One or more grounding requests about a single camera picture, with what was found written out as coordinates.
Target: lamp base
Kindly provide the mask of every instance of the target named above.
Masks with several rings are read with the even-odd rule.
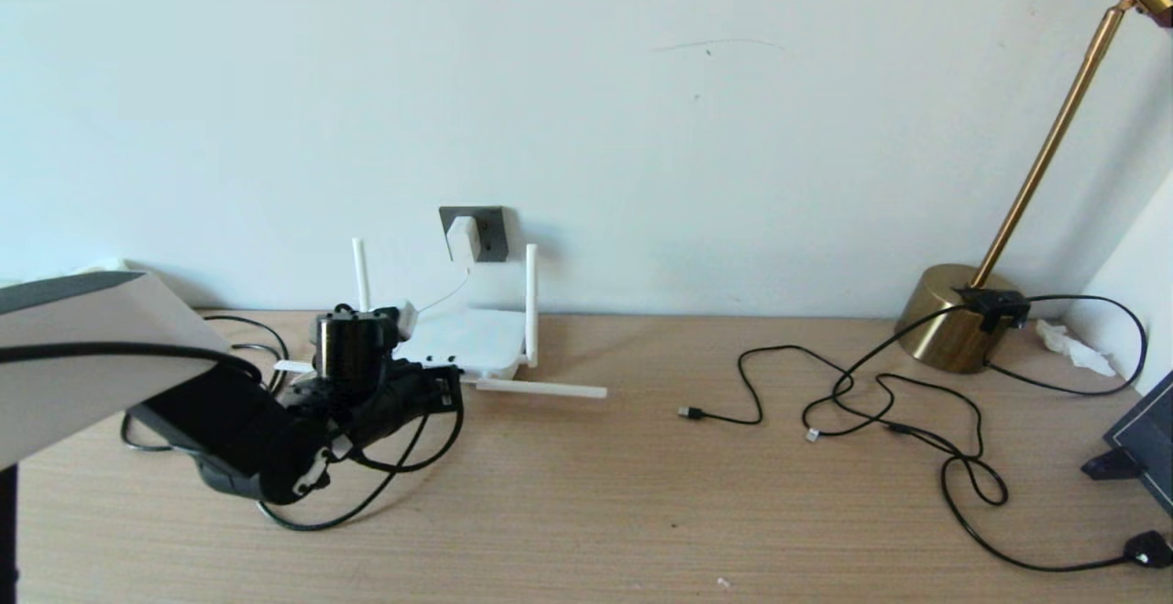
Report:
[[[963,306],[957,290],[969,285],[975,271],[975,266],[968,265],[934,265],[927,269],[896,323],[897,332],[931,312]],[[997,274],[990,274],[984,287],[1018,290],[1013,283]],[[992,333],[985,333],[981,330],[982,315],[963,308],[936,317],[906,333],[900,338],[900,346],[917,361],[948,373],[978,373],[985,367],[985,357],[997,349],[1010,323],[1009,318],[1003,319]]]

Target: cable connector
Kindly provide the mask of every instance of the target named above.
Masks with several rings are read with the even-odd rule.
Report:
[[[1173,565],[1173,547],[1157,531],[1143,532],[1124,544],[1124,557],[1141,568],[1159,570]]]
[[[965,308],[982,315],[982,330],[994,333],[1003,317],[1009,317],[1010,325],[1021,330],[1026,325],[1030,314],[1030,303],[1018,291],[995,291],[985,287],[960,287],[957,294],[965,303]]]

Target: black plug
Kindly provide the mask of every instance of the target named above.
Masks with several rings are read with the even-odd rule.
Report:
[[[1157,531],[1132,537],[1124,544],[1124,556],[1141,568],[1159,570],[1173,565],[1173,547]]]

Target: gold lamp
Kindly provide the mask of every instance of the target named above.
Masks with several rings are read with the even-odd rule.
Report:
[[[913,297],[908,300],[903,314],[897,320],[897,332],[916,323],[921,317],[931,314],[931,312],[963,306],[961,292],[968,287],[971,290],[981,290],[981,287],[1016,290],[1012,283],[994,273],[994,265],[998,262],[1002,249],[1005,249],[1006,242],[1010,240],[1015,225],[1018,224],[1023,211],[1026,210],[1026,203],[1030,203],[1038,183],[1043,179],[1043,174],[1046,172],[1046,167],[1051,164],[1051,157],[1055,157],[1056,150],[1067,133],[1067,127],[1079,108],[1080,100],[1084,99],[1104,54],[1112,43],[1112,36],[1116,35],[1120,20],[1131,8],[1137,8],[1141,14],[1148,14],[1160,27],[1173,27],[1173,0],[1119,0],[1116,6],[1105,12],[1104,19],[1100,20],[1096,29],[1096,35],[1092,36],[1091,43],[1087,46],[1087,53],[1084,54],[1079,73],[1076,74],[1076,79],[1071,83],[1067,99],[1059,108],[1059,115],[1055,118],[1051,133],[1047,133],[1046,140],[1043,141],[1043,148],[1039,149],[1038,157],[1035,157],[1035,165],[1031,167],[1030,174],[1026,174],[1026,181],[1023,182],[1015,203],[1011,204],[1010,211],[1002,220],[1002,228],[994,237],[990,249],[985,252],[985,258],[976,269],[965,265],[935,265],[927,269],[922,273]],[[984,332],[981,328],[983,320],[984,315],[979,312],[958,308],[958,311],[947,312],[906,333],[904,337],[901,337],[900,345],[915,359],[929,366],[950,373],[976,373],[985,367],[986,354],[991,354],[997,348],[998,341],[1011,323],[1010,319],[1003,319],[992,332]]]

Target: white wall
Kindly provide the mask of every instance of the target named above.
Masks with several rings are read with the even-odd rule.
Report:
[[[1173,369],[1173,174],[1166,175],[1085,294],[1119,300],[1145,325],[1148,359],[1137,389],[1152,391]],[[1131,373],[1137,366],[1140,338],[1117,308],[1082,300],[1065,321],[1091,346],[1111,354],[1118,371]]]
[[[979,260],[1112,2],[0,0],[0,279],[121,256],[314,308],[365,236],[378,298],[427,300],[436,206],[501,203],[549,311],[891,317]],[[1082,290],[1168,171],[1171,53],[1130,15],[1003,258],[1025,291]]]

